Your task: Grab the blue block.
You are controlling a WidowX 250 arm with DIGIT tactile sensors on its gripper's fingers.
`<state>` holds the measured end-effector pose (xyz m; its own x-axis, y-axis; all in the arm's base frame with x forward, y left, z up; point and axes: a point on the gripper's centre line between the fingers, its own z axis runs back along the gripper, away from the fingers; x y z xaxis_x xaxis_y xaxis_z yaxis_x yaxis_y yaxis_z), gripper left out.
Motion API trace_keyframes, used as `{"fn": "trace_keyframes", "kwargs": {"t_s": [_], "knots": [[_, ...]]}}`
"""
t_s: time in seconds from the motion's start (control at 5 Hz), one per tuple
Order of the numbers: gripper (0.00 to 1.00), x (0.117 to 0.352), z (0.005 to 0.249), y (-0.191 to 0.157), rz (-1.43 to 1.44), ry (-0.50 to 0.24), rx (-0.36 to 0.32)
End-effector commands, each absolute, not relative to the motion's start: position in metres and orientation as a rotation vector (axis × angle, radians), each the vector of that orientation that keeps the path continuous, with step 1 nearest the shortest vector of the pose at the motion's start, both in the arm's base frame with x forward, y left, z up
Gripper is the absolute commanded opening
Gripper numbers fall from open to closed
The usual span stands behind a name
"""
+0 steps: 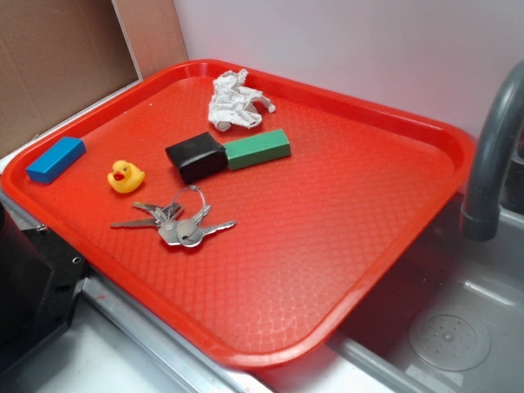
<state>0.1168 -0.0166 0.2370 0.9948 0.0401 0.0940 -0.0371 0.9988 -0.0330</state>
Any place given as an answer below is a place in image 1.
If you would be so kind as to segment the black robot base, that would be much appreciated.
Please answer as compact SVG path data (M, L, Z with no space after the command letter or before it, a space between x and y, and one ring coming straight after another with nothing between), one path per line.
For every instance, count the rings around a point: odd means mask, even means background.
M66 332L87 265L52 229L22 230L1 207L1 375Z

